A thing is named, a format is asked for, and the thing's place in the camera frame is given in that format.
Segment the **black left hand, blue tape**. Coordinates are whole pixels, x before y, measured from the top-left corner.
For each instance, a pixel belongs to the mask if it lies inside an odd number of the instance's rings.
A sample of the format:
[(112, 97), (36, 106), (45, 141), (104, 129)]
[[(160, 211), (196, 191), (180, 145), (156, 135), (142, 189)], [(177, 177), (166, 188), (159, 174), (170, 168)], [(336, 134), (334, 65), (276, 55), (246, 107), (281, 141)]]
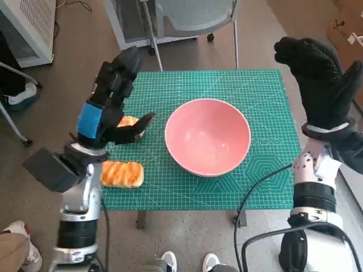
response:
[(133, 125), (119, 126), (124, 117), (124, 100), (132, 93), (141, 64), (141, 55), (135, 46), (122, 51), (112, 62), (103, 62), (93, 91), (78, 117), (78, 143), (102, 149), (109, 142), (124, 145), (142, 138), (155, 113), (144, 115)]

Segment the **black gloved right hand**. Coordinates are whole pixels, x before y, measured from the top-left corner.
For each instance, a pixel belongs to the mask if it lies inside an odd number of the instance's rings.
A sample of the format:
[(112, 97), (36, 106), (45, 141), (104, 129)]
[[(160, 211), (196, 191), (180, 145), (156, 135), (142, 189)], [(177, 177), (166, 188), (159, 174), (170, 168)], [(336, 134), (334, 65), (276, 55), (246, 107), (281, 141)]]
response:
[(295, 77), (307, 123), (331, 130), (348, 122), (350, 104), (362, 79), (362, 61), (343, 72), (334, 52), (311, 38), (283, 37), (275, 43), (275, 60)]

